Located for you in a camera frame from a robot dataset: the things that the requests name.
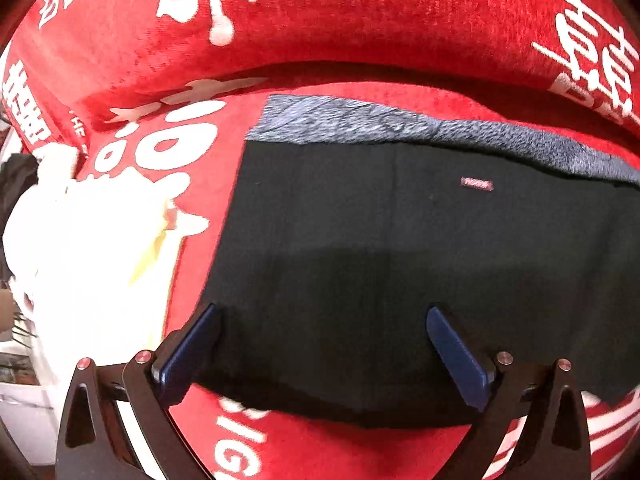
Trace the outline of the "black clothing pile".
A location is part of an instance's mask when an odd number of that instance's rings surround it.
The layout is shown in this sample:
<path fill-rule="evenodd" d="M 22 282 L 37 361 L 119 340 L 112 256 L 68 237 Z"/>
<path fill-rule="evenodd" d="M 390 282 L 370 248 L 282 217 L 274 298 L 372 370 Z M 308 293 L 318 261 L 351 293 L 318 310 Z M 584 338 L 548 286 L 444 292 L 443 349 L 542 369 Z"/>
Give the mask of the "black clothing pile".
<path fill-rule="evenodd" d="M 38 182 L 39 162 L 31 154 L 12 154 L 1 166 L 0 223 L 1 232 L 18 199 Z"/>

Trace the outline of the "red sofa with white characters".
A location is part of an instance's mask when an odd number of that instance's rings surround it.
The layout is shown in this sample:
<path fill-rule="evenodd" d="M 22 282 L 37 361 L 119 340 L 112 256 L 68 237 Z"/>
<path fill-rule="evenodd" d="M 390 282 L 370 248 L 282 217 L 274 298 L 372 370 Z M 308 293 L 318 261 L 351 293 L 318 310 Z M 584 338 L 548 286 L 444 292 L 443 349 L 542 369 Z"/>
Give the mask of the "red sofa with white characters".
<path fill-rule="evenodd" d="M 564 136 L 639 173 L 639 0 L 1 0 L 1 49 L 1 114 L 20 142 L 15 154 L 76 148 L 77 181 L 127 168 L 153 182 L 190 178 L 175 203 L 208 227 L 183 237 L 151 351 L 210 304 L 203 290 L 245 139 L 270 96 L 503 122 Z M 3 233 L 1 304 L 22 319 L 50 400 L 48 471 L 58 479 L 66 394 L 89 357 L 56 381 Z M 211 479 L 438 479 L 480 417 L 472 408 L 465 424 L 394 427 L 258 410 L 203 387 L 203 364 L 169 414 Z M 579 387 L 573 363 L 572 373 L 589 479 L 637 478 L 639 383 L 612 404 Z"/>

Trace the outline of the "cream white garment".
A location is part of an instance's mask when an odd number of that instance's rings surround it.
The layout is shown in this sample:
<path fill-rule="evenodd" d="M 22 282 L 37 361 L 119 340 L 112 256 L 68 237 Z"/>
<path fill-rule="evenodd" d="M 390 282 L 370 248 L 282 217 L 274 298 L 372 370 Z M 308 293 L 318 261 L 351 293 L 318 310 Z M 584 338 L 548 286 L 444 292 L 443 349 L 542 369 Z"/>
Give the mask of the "cream white garment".
<path fill-rule="evenodd" d="M 64 384 L 85 356 L 126 362 L 160 343 L 183 237 L 208 222 L 176 205 L 190 183 L 183 172 L 153 182 L 127 168 L 77 181 L 76 148 L 48 144 L 35 158 L 37 182 L 13 208 L 3 244 L 47 367 Z"/>

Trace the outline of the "black pants with grey waistband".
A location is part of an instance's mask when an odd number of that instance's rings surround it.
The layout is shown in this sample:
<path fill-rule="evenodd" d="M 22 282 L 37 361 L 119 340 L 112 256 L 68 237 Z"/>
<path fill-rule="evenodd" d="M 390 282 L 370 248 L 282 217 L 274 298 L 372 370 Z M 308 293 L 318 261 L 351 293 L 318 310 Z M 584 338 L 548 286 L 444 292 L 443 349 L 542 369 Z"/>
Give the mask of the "black pants with grey waistband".
<path fill-rule="evenodd" d="M 250 408 L 469 422 L 432 304 L 485 351 L 570 360 L 613 404 L 639 382 L 639 174 L 531 128 L 276 94 L 203 299 L 222 329 L 198 382 Z"/>

